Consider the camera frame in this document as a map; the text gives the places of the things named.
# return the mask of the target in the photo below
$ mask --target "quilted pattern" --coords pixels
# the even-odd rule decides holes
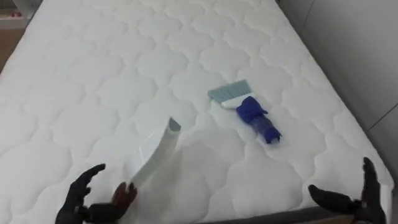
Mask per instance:
[[[283,134],[265,145],[206,92],[247,79]],[[87,204],[169,116],[178,151],[126,223],[192,223],[359,197],[377,152],[274,0],[45,0],[0,76],[0,223],[53,223],[69,184],[105,162]]]

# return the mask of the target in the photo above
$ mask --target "bed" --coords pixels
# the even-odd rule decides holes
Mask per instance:
[[[243,79],[280,143],[206,94]],[[177,148],[123,223],[315,217],[307,186],[360,198],[363,156],[391,212],[388,170],[275,1],[45,0],[0,75],[0,223],[53,223],[103,162],[86,203],[110,200],[169,116]]]

